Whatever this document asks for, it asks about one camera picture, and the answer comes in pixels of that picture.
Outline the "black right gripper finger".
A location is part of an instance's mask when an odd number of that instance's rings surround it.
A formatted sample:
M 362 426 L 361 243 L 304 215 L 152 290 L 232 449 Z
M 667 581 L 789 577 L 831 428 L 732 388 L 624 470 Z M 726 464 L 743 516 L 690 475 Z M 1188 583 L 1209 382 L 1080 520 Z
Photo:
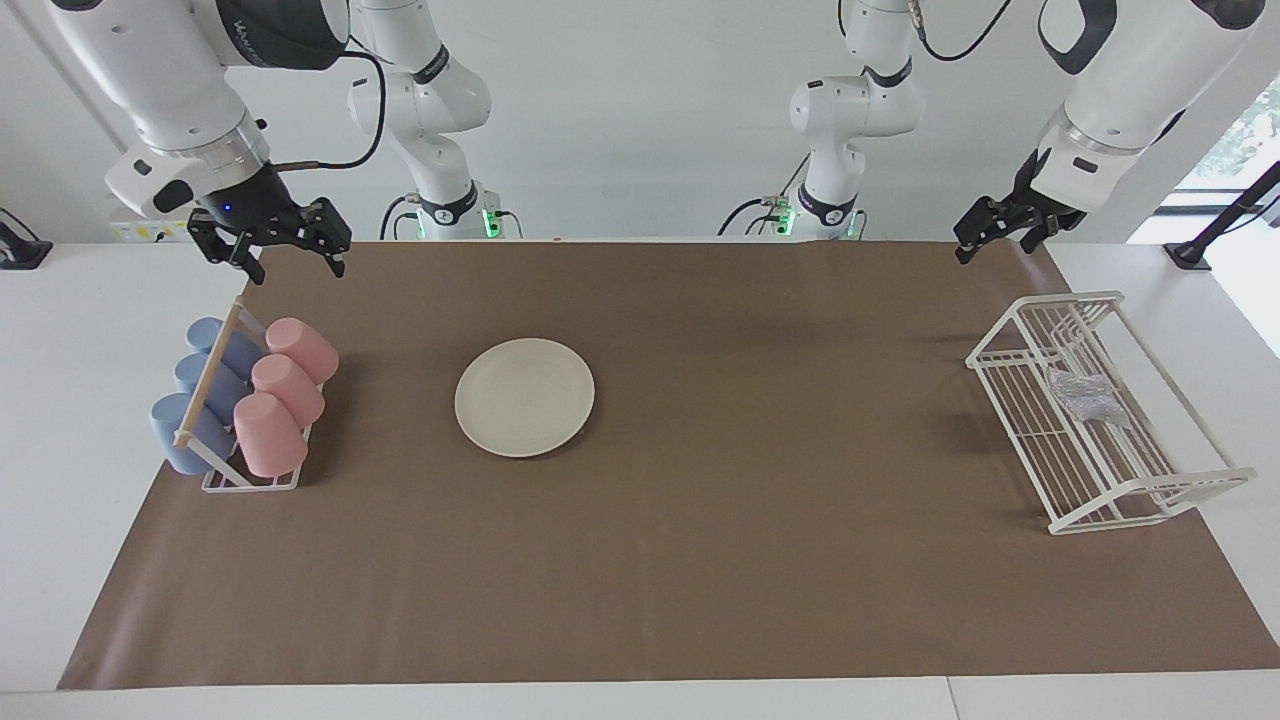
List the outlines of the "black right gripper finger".
M 351 242 L 352 231 L 329 199 L 315 199 L 300 209 L 298 247 L 321 256 L 335 278 L 346 275 L 344 254 Z
M 188 233 L 209 263 L 239 268 L 253 284 L 265 282 L 266 273 L 251 250 L 253 237 L 248 231 L 229 242 L 220 236 L 220 225 L 212 215 L 189 215 Z

